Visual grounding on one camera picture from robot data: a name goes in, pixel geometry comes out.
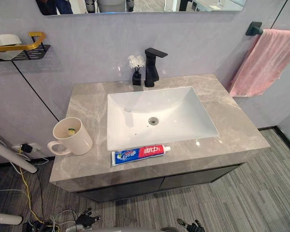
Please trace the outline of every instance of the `gray marble countertop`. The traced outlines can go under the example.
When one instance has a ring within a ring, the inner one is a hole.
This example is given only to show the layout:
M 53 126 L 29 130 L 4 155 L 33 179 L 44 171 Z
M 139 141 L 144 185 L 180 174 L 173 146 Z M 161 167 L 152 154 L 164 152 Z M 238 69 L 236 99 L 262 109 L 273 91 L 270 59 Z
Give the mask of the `gray marble countertop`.
M 216 126 L 219 137 L 165 144 L 164 156 L 111 167 L 106 147 L 107 94 L 193 87 Z M 129 81 L 77 84 L 67 117 L 82 120 L 93 140 L 84 155 L 56 156 L 50 182 L 67 191 L 82 191 L 159 176 L 245 162 L 267 141 L 213 74 L 161 78 L 155 86 L 133 86 Z

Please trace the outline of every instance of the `yellow cable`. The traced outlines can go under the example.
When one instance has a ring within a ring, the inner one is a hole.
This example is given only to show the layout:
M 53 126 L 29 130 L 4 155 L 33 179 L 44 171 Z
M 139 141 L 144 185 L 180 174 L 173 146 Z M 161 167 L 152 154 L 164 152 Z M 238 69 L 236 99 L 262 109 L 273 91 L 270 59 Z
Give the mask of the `yellow cable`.
M 21 170 L 21 167 L 19 167 L 19 170 L 20 170 L 20 173 L 21 173 L 21 178 L 23 179 L 23 182 L 24 182 L 24 184 L 25 184 L 26 187 L 27 187 L 27 198 L 28 198 L 28 201 L 29 201 L 29 209 L 30 209 L 30 211 L 32 212 L 32 214 L 35 216 L 35 218 L 36 218 L 40 223 L 44 224 L 44 222 L 42 222 L 42 221 L 38 218 L 38 216 L 33 212 L 32 208 L 31 208 L 31 199 L 30 199 L 30 194 L 29 194 L 29 186 L 28 186 L 28 184 L 27 184 L 26 181 L 25 181 L 25 178 L 24 178 L 23 172 L 22 172 L 22 170 Z

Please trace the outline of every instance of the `bathroom vanity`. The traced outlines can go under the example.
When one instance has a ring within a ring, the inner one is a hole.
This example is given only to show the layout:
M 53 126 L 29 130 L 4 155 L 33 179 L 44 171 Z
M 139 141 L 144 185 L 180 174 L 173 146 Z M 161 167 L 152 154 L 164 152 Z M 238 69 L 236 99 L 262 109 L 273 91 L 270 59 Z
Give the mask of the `bathroom vanity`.
M 193 87 L 218 136 L 164 143 L 171 151 L 161 157 L 112 167 L 107 95 L 178 87 Z M 77 84 L 66 116 L 82 120 L 93 147 L 81 156 L 56 156 L 50 182 L 96 202 L 210 183 L 269 147 L 212 74 L 161 78 L 154 87 L 133 86 L 130 81 Z

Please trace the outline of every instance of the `power adapter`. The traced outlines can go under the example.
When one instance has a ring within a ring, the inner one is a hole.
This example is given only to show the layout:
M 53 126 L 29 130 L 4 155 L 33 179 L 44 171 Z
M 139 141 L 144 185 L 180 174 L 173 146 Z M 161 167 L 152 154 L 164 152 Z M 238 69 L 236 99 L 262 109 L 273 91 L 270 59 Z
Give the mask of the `power adapter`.
M 32 146 L 28 144 L 21 144 L 20 149 L 25 153 L 30 153 L 32 151 Z

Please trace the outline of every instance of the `towel rack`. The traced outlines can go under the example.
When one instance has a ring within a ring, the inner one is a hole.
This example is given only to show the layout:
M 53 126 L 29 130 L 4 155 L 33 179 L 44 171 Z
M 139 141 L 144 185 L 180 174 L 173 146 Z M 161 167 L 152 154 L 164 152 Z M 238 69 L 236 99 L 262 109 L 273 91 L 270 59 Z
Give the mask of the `towel rack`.
M 251 22 L 246 31 L 246 35 L 262 35 L 263 30 L 260 29 L 262 22 Z

